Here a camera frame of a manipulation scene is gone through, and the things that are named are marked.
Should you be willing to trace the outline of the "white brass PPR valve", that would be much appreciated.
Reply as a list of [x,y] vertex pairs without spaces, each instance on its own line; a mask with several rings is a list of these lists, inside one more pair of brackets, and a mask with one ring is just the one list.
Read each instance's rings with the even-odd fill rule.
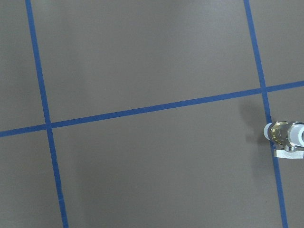
[[263,134],[273,143],[274,157],[304,158],[304,123],[298,121],[268,123],[263,129]]

